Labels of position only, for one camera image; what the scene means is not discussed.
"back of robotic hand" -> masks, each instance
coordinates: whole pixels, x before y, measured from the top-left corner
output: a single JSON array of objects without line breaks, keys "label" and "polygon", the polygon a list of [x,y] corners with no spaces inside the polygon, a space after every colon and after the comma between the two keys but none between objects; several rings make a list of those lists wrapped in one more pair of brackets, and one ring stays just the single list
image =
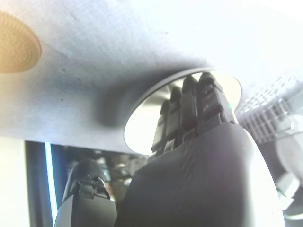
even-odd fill
[{"label": "back of robotic hand", "polygon": [[[182,91],[173,89],[162,105],[152,150],[117,218],[101,181],[84,174],[100,184],[86,180],[81,189],[83,178],[69,180],[74,183],[67,184],[69,199],[58,211],[56,226],[284,226],[267,165],[211,74],[204,73],[199,82],[188,76]],[[70,190],[71,185],[78,186]]]}]

